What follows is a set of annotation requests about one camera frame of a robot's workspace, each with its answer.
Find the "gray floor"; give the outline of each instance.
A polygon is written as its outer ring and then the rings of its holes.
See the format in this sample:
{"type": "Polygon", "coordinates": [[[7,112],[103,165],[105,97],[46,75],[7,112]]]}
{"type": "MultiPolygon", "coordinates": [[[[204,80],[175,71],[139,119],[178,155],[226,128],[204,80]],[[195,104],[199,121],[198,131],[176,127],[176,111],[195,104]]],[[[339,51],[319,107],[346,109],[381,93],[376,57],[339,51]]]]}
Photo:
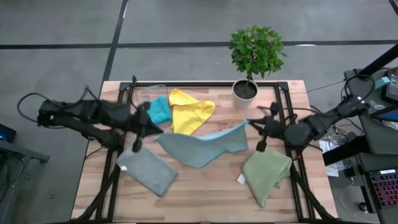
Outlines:
{"type": "MultiPolygon", "coordinates": [[[[0,44],[111,43],[121,3],[0,0],[0,44]]],[[[272,26],[290,41],[398,39],[398,17],[387,0],[130,0],[124,18],[120,43],[228,41],[232,31],[253,24],[272,26]]],[[[342,80],[345,70],[366,66],[390,47],[288,46],[285,65],[269,79],[305,80],[309,90],[342,80]]],[[[87,145],[76,132],[38,128],[22,119],[16,112],[17,101],[32,91],[74,101],[85,85],[99,93],[108,53],[109,49],[0,50],[0,123],[18,132],[16,144],[50,154],[48,164],[33,163],[29,168],[14,223],[69,219],[87,145]]],[[[230,52],[224,47],[118,49],[109,79],[130,80],[133,74],[140,80],[243,77],[231,65],[230,52]]],[[[342,86],[309,93],[311,104],[321,110],[336,105],[342,86]]],[[[34,117],[41,101],[32,97],[22,110],[34,117]]],[[[339,177],[330,182],[339,217],[360,221],[340,202],[350,181],[339,177]]],[[[358,187],[347,190],[348,209],[377,221],[375,215],[357,209],[361,201],[358,187]]]]}

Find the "microfiber cloth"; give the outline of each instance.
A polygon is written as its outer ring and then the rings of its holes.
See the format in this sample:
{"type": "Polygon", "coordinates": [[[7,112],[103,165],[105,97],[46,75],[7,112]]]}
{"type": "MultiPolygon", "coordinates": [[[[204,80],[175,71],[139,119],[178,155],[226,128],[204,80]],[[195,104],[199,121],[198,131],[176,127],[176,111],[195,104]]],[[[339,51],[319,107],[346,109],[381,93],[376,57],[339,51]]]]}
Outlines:
{"type": "Polygon", "coordinates": [[[198,101],[194,97],[173,90],[169,96],[173,106],[174,133],[191,135],[214,113],[216,105],[212,101],[198,101]]]}
{"type": "Polygon", "coordinates": [[[236,153],[248,149],[245,124],[200,138],[185,134],[163,133],[157,141],[167,153],[182,164],[201,168],[222,155],[224,151],[236,153]]]}
{"type": "Polygon", "coordinates": [[[116,163],[136,181],[146,186],[158,196],[163,196],[177,176],[170,164],[154,154],[146,145],[140,151],[132,151],[131,145],[118,157],[116,163]]]}
{"type": "Polygon", "coordinates": [[[160,124],[172,119],[169,103],[165,96],[160,96],[150,101],[150,107],[147,112],[154,124],[160,124]]]}
{"type": "Polygon", "coordinates": [[[244,177],[262,208],[272,188],[280,188],[279,182],[290,176],[291,165],[291,158],[272,149],[256,151],[243,164],[244,177]]]}

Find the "white flower pot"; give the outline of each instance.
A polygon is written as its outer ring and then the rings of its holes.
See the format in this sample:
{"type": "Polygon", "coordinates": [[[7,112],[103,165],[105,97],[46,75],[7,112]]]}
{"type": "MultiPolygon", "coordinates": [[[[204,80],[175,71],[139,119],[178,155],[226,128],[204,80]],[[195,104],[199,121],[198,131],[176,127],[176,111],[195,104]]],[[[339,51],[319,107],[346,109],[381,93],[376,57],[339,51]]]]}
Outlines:
{"type": "Polygon", "coordinates": [[[250,99],[243,99],[243,98],[237,96],[235,94],[235,91],[234,91],[235,85],[237,83],[239,83],[239,82],[244,82],[245,83],[246,81],[247,81],[247,78],[242,78],[240,80],[237,80],[234,83],[234,85],[232,86],[232,94],[234,95],[234,97],[233,97],[233,105],[237,109],[245,109],[245,108],[247,108],[250,105],[250,103],[253,101],[253,99],[255,99],[255,97],[259,94],[259,87],[257,86],[257,84],[254,81],[249,80],[249,82],[252,83],[256,87],[256,95],[254,95],[254,97],[252,97],[250,99]]]}

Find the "green leaves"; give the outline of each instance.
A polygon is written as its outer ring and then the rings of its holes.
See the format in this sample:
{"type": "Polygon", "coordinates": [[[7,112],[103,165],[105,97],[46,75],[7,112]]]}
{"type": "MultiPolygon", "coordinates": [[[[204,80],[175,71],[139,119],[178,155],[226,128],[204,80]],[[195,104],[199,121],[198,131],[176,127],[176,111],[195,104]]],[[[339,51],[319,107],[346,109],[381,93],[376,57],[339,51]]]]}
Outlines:
{"type": "Polygon", "coordinates": [[[283,66],[283,61],[278,57],[287,57],[282,52],[282,38],[270,27],[254,25],[246,30],[237,30],[231,36],[229,48],[232,50],[232,64],[237,66],[237,71],[246,72],[249,77],[254,73],[264,78],[266,72],[271,74],[283,66]]]}
{"type": "Polygon", "coordinates": [[[247,63],[244,66],[246,67],[246,71],[250,71],[250,69],[251,69],[251,64],[250,63],[247,63]]]}

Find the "wooden tabletop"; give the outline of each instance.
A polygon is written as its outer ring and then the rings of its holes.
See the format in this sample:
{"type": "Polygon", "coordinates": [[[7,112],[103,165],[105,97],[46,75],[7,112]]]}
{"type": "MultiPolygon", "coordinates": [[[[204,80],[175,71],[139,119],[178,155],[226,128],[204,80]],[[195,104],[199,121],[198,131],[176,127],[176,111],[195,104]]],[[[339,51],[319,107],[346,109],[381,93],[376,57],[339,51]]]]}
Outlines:
{"type": "MultiPolygon", "coordinates": [[[[304,82],[287,81],[293,107],[309,108],[304,82]]],[[[120,82],[104,82],[102,100],[116,101],[120,82]]],[[[246,110],[237,110],[232,105],[231,87],[178,87],[178,89],[198,100],[211,100],[216,110],[210,119],[193,136],[202,136],[241,124],[246,118],[261,118],[264,114],[256,109],[257,105],[269,106],[275,99],[270,87],[259,87],[259,94],[246,110]]],[[[135,102],[151,100],[155,95],[136,88],[133,92],[135,102]]],[[[298,118],[309,115],[309,111],[295,110],[298,118]]],[[[172,132],[163,124],[165,132],[172,132]]],[[[178,176],[163,197],[158,197],[130,175],[121,172],[118,196],[114,211],[114,222],[295,222],[297,216],[290,179],[281,183],[280,189],[273,189],[265,208],[261,208],[254,199],[247,184],[239,184],[236,179],[241,173],[244,161],[252,154],[260,140],[258,133],[246,126],[249,150],[238,154],[224,153],[202,169],[183,165],[168,155],[157,143],[156,137],[145,139],[145,143],[161,158],[178,170],[178,176]]],[[[284,143],[268,138],[268,148],[285,154],[284,143]]],[[[89,143],[87,154],[99,148],[97,142],[89,143]]],[[[310,187],[320,203],[330,214],[337,217],[335,203],[326,175],[322,154],[318,149],[308,147],[303,157],[307,168],[310,187]]],[[[72,218],[81,215],[100,189],[103,175],[106,149],[93,154],[84,163],[80,184],[76,195],[72,218]]],[[[307,214],[305,197],[300,192],[302,207],[307,214]]],[[[108,197],[105,200],[104,215],[108,210],[108,197]]]]}

